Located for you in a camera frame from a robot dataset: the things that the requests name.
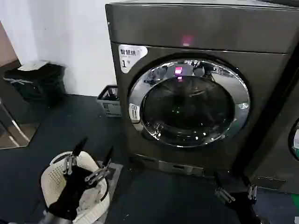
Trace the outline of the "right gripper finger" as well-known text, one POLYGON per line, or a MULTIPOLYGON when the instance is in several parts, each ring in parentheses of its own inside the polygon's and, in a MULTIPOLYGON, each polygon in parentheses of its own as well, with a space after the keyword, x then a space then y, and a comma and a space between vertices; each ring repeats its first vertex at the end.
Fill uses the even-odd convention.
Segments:
POLYGON ((247 196, 248 199, 257 199, 257 186, 251 184, 249 178, 247 176, 243 176, 243 182, 247 187, 247 196))
POLYGON ((219 179, 219 175, 217 172, 214 172, 214 179, 216 182, 215 195, 223 202, 223 203, 232 203, 235 202, 235 198, 231 196, 223 187, 219 179))

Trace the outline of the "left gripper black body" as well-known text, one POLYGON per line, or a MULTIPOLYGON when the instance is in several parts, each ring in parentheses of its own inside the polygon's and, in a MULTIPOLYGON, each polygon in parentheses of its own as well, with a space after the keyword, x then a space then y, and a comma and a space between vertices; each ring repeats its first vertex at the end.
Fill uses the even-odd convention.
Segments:
POLYGON ((50 205, 50 213, 56 217, 73 221, 77 217, 79 201, 88 184, 85 178, 92 172, 75 166, 71 175, 66 175, 66 185, 58 200, 50 205))

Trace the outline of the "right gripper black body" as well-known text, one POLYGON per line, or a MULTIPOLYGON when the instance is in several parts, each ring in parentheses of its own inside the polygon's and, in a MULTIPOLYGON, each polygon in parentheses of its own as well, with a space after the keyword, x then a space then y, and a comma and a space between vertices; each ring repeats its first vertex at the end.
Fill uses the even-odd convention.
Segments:
POLYGON ((232 193, 232 197, 235 200, 230 203, 230 208, 236 212, 240 223, 257 224, 257 216, 247 193, 232 193))

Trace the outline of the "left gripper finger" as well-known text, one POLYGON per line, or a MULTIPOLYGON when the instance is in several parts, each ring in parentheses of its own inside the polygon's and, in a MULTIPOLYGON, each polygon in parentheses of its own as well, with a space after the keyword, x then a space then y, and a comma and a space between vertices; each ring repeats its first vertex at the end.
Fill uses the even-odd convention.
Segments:
POLYGON ((109 166, 111 163, 113 151, 114 151, 114 147, 112 146, 109 149, 109 151, 102 163, 102 166, 85 178, 85 182, 88 185, 93 185, 96 182, 100 182, 102 179, 104 179, 110 173, 109 166))
POLYGON ((88 138, 83 138, 72 150, 71 154, 66 156, 64 161, 63 174, 72 174, 72 167, 77 165, 77 158, 85 146, 88 138))

